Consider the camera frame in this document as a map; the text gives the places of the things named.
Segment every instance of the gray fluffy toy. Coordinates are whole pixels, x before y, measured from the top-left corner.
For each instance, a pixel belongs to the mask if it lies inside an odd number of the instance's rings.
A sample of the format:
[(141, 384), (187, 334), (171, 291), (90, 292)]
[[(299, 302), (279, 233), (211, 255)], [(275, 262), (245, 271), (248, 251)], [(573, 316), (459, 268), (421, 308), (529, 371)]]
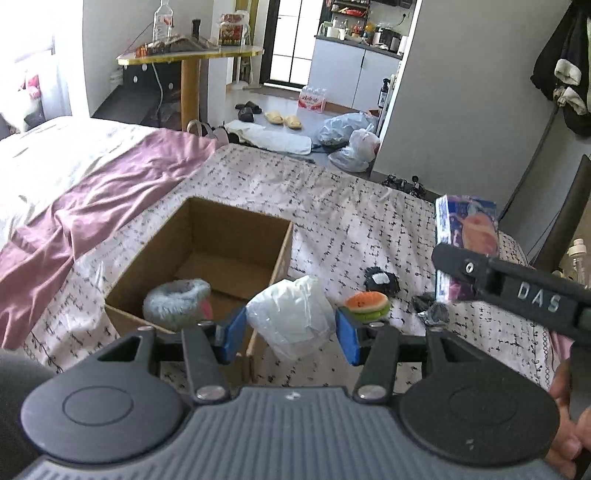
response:
[(167, 330), (178, 332), (199, 320), (208, 319), (200, 304), (209, 298), (210, 293), (211, 286), (200, 278), (165, 283), (146, 296), (144, 319)]

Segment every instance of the white towel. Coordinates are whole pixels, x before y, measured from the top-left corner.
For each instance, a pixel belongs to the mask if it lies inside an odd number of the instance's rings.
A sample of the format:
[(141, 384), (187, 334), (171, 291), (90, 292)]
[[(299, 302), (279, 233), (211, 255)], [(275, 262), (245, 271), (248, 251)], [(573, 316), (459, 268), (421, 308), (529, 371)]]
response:
[(573, 65), (566, 59), (558, 60), (556, 68), (554, 69), (554, 75), (558, 80), (567, 85), (578, 85), (581, 83), (581, 71), (579, 67)]
[(558, 106), (565, 106), (568, 103), (577, 112), (577, 115), (586, 115), (589, 113), (583, 99), (571, 87), (556, 89), (554, 91), (554, 97), (556, 98), (557, 96), (556, 103)]
[(308, 155), (312, 151), (312, 139), (305, 135), (294, 135), (257, 124), (233, 120), (225, 125), (228, 133), (238, 135), (240, 141), (247, 141), (264, 150), (279, 153)]

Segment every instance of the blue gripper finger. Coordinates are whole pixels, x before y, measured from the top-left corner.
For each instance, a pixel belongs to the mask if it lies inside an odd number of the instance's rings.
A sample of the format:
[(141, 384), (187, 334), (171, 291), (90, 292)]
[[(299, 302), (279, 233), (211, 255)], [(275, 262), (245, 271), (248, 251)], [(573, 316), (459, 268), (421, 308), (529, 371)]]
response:
[(223, 364), (228, 365), (234, 361), (236, 354), (242, 346), (244, 331), (246, 330), (246, 307), (238, 312), (229, 325), (226, 326), (226, 339), (222, 347)]
[(361, 346), (357, 336), (357, 328), (363, 324), (357, 320), (349, 309), (338, 308), (335, 313), (336, 336), (347, 361), (353, 365), (362, 365)]

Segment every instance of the plastic bag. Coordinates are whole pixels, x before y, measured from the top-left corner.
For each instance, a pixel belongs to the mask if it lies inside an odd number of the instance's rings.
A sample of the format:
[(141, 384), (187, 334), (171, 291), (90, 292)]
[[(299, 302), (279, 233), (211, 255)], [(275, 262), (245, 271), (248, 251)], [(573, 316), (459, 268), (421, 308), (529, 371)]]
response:
[(275, 354), (291, 360), (313, 353), (336, 331), (333, 309), (312, 277), (266, 288), (248, 302), (246, 315)]
[(318, 132), (318, 141), (327, 147), (345, 145), (355, 130), (375, 132), (378, 119), (367, 113), (346, 113), (329, 118)]
[(349, 145), (329, 155), (329, 160), (344, 171), (358, 173), (369, 168), (379, 149), (379, 138), (367, 130), (355, 130)]

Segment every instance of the white mat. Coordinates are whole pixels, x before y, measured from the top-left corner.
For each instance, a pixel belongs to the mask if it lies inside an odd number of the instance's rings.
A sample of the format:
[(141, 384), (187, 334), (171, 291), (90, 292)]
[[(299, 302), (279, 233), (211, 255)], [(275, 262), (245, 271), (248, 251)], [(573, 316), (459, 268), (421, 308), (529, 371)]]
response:
[(262, 125), (233, 120), (224, 125), (228, 133), (235, 133), (241, 142), (247, 141), (264, 150), (279, 153), (308, 155), (312, 151), (312, 139), (265, 128)]

